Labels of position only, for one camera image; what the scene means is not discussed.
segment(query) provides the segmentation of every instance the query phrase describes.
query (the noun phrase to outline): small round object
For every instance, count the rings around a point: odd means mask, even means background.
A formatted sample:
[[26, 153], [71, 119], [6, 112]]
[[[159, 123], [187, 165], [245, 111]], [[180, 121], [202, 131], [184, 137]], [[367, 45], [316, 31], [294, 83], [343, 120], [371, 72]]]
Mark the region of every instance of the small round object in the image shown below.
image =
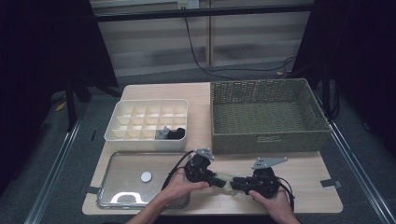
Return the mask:
[[149, 181], [151, 180], [151, 177], [152, 177], [152, 175], [151, 175], [150, 172], [145, 172], [145, 173], [142, 174], [142, 176], [140, 176], [141, 180], [142, 180], [144, 183], [149, 182]]

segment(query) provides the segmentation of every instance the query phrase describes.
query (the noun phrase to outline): metal bracket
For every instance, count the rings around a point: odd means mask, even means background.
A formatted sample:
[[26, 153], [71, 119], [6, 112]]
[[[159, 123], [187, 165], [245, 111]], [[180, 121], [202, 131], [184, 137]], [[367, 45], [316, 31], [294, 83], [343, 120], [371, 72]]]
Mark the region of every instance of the metal bracket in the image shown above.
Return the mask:
[[282, 162], [287, 161], [288, 158], [284, 157], [284, 158], [257, 158], [256, 162], [253, 164], [253, 166], [251, 167], [252, 170], [259, 170], [259, 169], [265, 169], [277, 164], [280, 164]]
[[215, 156], [213, 156], [213, 154], [210, 152], [209, 148], [196, 148], [194, 150], [194, 152], [196, 154], [198, 154], [200, 156], [203, 156], [205, 158], [208, 158], [208, 159], [210, 159], [212, 161], [215, 159]]

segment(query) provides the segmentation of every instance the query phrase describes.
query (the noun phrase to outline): human hand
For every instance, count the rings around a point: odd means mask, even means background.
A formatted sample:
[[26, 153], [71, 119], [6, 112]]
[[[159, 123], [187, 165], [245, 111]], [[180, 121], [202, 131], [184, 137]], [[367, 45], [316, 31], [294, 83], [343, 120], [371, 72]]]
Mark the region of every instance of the human hand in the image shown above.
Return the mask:
[[205, 181], [197, 183], [190, 182], [184, 173], [184, 169], [178, 169], [161, 194], [166, 195], [169, 203], [171, 203], [183, 198], [195, 189], [205, 189], [207, 187], [209, 187], [209, 184]]
[[262, 197], [255, 190], [249, 191], [248, 194], [265, 207], [275, 222], [280, 224], [300, 223], [291, 211], [288, 194], [282, 187], [279, 187], [275, 197], [271, 199]]

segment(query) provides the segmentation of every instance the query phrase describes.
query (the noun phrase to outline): white plastic organizer tray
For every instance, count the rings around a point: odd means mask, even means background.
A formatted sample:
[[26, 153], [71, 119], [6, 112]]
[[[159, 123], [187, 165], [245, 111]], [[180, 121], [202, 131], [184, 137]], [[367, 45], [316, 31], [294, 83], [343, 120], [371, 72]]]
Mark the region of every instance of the white plastic organizer tray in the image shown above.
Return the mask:
[[[187, 100], [119, 101], [113, 111], [105, 139], [116, 150], [180, 151], [187, 139]], [[164, 127], [184, 129], [181, 139], [158, 139]]]

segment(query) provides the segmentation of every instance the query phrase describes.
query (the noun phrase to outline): wooden table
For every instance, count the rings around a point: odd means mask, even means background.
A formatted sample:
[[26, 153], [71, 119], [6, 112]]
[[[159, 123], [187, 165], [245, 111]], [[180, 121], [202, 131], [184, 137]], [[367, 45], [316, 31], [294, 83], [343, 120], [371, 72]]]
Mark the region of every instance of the wooden table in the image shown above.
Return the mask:
[[[210, 140], [210, 83], [150, 84], [127, 86], [121, 100], [186, 99], [189, 101], [188, 141], [186, 151], [211, 147]], [[105, 143], [92, 178], [91, 186], [99, 187], [110, 156], [116, 152]], [[343, 205], [335, 187], [323, 188], [321, 180], [330, 179], [319, 152], [267, 153], [247, 155], [217, 155], [209, 169], [224, 174], [248, 176], [258, 158], [287, 157], [287, 162], [273, 167], [277, 176], [291, 184], [295, 199], [295, 213], [339, 213]], [[86, 215], [134, 215], [139, 210], [105, 210], [96, 206], [96, 195], [87, 194], [82, 211]], [[191, 201], [183, 209], [167, 209], [163, 215], [260, 215], [262, 206], [241, 192], [224, 194], [222, 190], [208, 188], [191, 193]]]

